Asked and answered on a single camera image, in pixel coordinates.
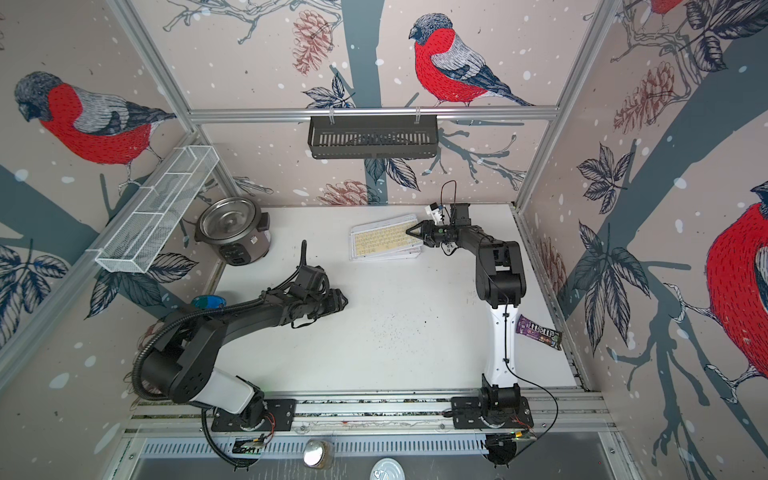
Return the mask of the yellow keyboard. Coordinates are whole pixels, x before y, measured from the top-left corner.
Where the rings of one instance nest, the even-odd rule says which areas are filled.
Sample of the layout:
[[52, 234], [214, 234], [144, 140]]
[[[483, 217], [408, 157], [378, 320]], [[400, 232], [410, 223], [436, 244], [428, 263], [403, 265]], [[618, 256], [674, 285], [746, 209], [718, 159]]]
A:
[[349, 234], [349, 257], [396, 251], [423, 245], [405, 231], [418, 223], [415, 214], [406, 214], [377, 222], [357, 225]]

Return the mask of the pink keyboard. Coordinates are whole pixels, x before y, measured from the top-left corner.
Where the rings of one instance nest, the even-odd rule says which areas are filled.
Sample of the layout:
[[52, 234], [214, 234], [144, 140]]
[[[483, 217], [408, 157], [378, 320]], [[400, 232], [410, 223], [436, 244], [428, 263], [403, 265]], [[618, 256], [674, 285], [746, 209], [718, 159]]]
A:
[[381, 262], [381, 261], [395, 261], [395, 260], [410, 260], [417, 258], [422, 253], [422, 246], [415, 245], [409, 248], [400, 249], [396, 251], [387, 251], [379, 254], [365, 255], [365, 256], [352, 256], [350, 260], [352, 262]]

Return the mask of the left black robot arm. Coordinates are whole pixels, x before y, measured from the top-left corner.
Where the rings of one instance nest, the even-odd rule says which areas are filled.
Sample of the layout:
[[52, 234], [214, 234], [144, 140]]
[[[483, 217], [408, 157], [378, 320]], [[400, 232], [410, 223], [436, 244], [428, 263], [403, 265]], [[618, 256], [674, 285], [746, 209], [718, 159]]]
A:
[[320, 266], [301, 265], [284, 282], [254, 300], [219, 309], [195, 310], [167, 322], [140, 350], [131, 383], [148, 401], [171, 401], [242, 415], [259, 410], [261, 390], [216, 367], [226, 344], [261, 330], [305, 319], [309, 325], [341, 312], [348, 299], [330, 286]]

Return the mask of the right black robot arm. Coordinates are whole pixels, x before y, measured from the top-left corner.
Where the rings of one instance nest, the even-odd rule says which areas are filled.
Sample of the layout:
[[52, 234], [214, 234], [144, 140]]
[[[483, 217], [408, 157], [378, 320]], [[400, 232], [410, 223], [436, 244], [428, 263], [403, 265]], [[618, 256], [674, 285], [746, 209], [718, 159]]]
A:
[[453, 246], [475, 257], [476, 293], [486, 303], [490, 321], [484, 382], [492, 387], [511, 388], [518, 382], [512, 333], [527, 292], [521, 248], [517, 242], [496, 239], [473, 224], [469, 208], [468, 203], [454, 203], [449, 207], [446, 224], [423, 220], [405, 233], [427, 247]]

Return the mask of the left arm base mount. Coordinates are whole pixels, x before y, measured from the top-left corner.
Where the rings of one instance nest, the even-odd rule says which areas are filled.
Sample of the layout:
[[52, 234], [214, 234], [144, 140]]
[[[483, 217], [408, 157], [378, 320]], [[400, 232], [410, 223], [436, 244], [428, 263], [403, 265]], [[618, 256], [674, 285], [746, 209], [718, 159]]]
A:
[[253, 399], [239, 414], [216, 409], [211, 429], [221, 433], [287, 432], [296, 411], [295, 399]]

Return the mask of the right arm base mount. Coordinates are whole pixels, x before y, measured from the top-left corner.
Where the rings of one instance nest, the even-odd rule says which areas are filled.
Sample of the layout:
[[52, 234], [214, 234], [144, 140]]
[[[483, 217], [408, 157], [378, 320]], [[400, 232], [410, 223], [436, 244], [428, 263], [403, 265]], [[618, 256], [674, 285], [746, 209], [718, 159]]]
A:
[[457, 430], [523, 429], [533, 428], [531, 410], [525, 397], [515, 404], [499, 402], [485, 405], [479, 396], [459, 396], [450, 400], [448, 409], [442, 412]]

